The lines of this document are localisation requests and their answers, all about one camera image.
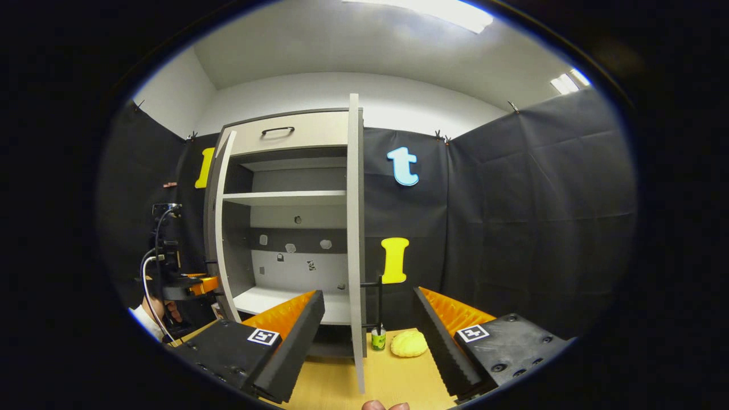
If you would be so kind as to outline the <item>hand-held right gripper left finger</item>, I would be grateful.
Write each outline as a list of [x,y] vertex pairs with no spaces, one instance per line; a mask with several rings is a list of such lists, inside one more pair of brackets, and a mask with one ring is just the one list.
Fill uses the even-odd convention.
[[244,394],[287,402],[324,313],[323,292],[312,290],[243,322],[217,320],[171,353]]

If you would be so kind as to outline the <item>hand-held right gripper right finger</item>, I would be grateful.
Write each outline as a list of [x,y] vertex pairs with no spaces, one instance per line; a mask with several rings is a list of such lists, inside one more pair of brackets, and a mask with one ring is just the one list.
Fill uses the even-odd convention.
[[526,378],[575,342],[510,313],[494,317],[422,286],[414,290],[424,335],[449,395],[472,400]]

